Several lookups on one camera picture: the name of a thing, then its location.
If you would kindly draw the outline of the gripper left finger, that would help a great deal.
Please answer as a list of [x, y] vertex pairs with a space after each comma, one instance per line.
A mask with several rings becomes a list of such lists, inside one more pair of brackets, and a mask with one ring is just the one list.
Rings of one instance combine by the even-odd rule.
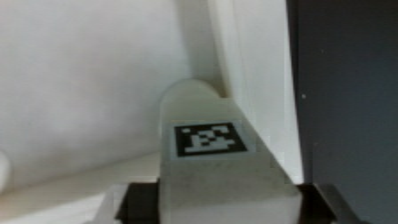
[[123, 183], [111, 187], [97, 224], [161, 224], [157, 182]]

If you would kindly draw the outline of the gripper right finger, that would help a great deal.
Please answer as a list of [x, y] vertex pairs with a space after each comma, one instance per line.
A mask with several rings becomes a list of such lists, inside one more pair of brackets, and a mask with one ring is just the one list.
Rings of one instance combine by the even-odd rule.
[[303, 208], [297, 224], [369, 224], [354, 213], [335, 185], [305, 183], [299, 190]]

